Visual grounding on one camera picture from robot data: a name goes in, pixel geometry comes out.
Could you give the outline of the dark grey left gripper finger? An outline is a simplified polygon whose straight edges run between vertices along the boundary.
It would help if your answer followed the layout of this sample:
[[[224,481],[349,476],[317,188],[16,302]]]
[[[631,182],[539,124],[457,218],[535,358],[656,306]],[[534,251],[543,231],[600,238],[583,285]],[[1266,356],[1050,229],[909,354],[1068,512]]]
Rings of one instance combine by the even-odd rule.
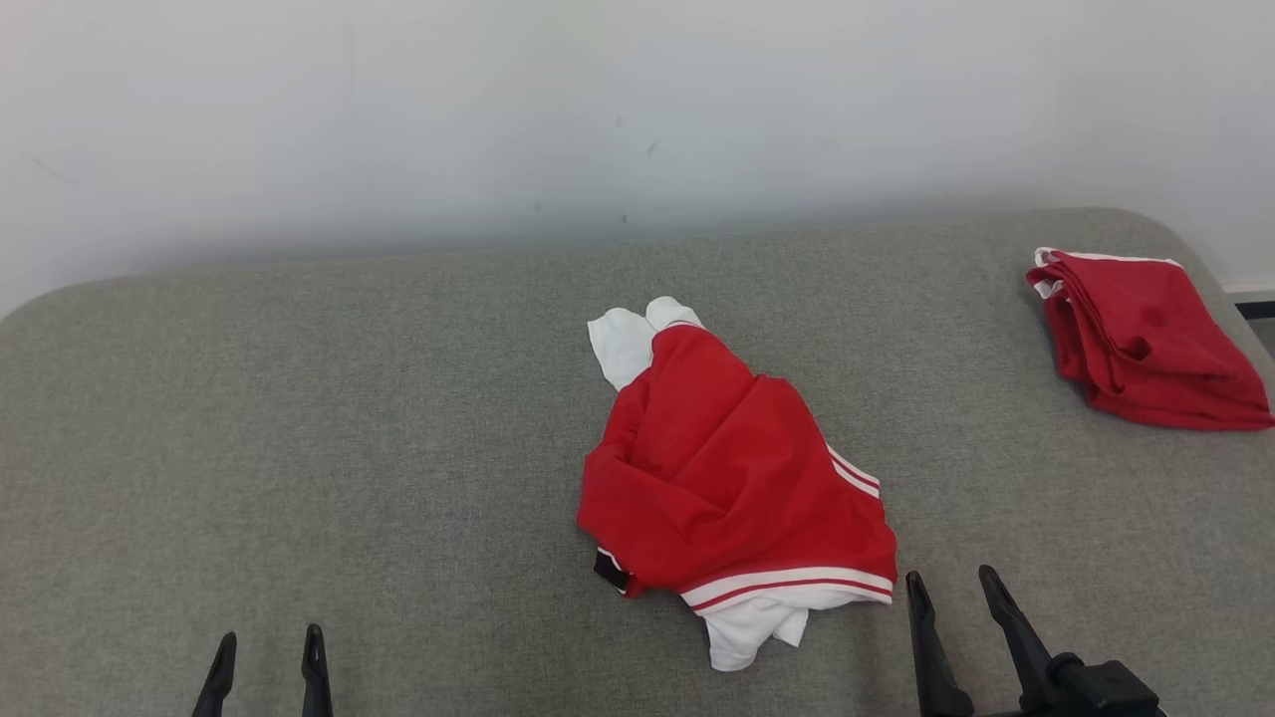
[[[310,623],[302,649],[303,717],[333,717],[332,676],[325,654],[323,626]]]
[[[193,717],[221,717],[233,686],[237,637],[226,632],[219,640],[209,671],[193,709]]]

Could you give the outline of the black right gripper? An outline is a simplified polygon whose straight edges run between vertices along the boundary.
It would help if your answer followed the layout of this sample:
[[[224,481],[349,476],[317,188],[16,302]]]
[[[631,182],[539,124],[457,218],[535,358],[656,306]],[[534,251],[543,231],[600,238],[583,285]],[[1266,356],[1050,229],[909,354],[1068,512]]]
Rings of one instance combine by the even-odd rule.
[[[1165,716],[1159,695],[1123,662],[1085,663],[1072,653],[1052,658],[1029,617],[993,566],[979,566],[991,616],[1001,626],[1023,694],[1006,716]],[[907,572],[907,621],[921,716],[974,716],[958,685],[938,632],[936,611],[919,572]]]

